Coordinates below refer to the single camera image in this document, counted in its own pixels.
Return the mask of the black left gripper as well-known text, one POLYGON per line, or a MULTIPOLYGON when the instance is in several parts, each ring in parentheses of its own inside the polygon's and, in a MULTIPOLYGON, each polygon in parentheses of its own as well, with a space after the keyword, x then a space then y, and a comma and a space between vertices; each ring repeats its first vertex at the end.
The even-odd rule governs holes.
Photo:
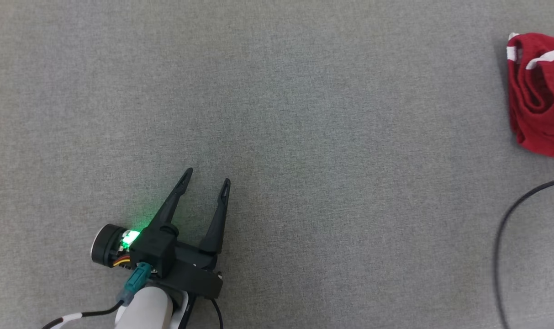
MULTIPOLYGON (((172 224, 180 197, 185 194, 193 168, 189 167, 178 180, 172 191, 158 209, 147 230, 164 233, 179 233, 172 224)), ((224 180, 217 198, 216 212, 199 248, 184 242, 175 245, 176 261, 166 277, 160 279, 160 285, 206 298, 218 298, 224 284, 215 272, 218 254, 224 243, 224 231, 227 219, 227 205, 230 196, 231 181, 224 180)))

